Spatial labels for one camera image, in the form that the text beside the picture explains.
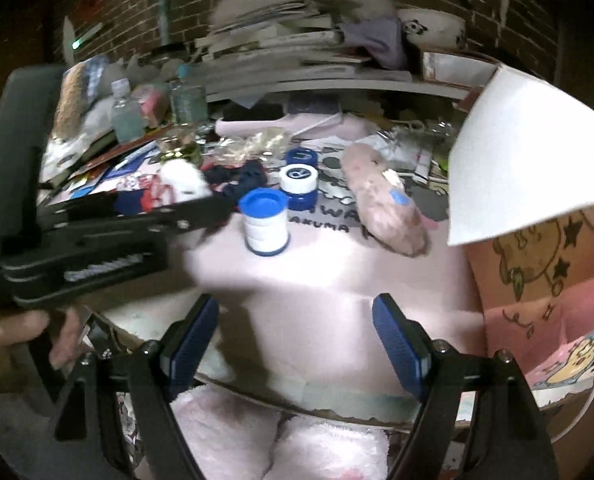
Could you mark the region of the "person left hand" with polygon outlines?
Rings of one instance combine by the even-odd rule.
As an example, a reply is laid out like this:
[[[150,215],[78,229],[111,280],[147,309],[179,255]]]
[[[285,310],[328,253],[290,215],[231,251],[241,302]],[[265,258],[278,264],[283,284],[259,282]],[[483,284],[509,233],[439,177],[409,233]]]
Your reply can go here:
[[[50,326],[50,314],[33,310],[17,314],[0,313],[0,393],[19,391],[27,373],[21,370],[14,351],[35,340]],[[82,352],[80,335],[83,324],[76,307],[65,310],[65,321],[52,337],[48,362],[53,370],[62,370]]]

